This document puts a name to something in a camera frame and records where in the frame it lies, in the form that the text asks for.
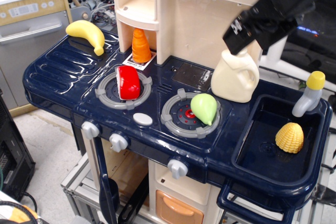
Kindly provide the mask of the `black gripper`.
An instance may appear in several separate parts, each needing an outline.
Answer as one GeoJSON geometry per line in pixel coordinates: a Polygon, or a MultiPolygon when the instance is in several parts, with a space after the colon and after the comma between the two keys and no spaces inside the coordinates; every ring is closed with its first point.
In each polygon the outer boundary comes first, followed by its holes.
{"type": "Polygon", "coordinates": [[[262,49],[291,33],[315,0],[258,0],[242,11],[223,35],[231,54],[238,54],[256,40],[262,49]]]}

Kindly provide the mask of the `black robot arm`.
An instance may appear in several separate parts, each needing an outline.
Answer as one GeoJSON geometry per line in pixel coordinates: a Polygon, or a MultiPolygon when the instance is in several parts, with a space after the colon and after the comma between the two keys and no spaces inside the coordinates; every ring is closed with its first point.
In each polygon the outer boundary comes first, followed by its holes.
{"type": "Polygon", "coordinates": [[[315,9],[316,1],[258,0],[234,19],[223,41],[232,55],[239,54],[253,41],[262,49],[268,49],[293,32],[304,15],[315,9]]]}

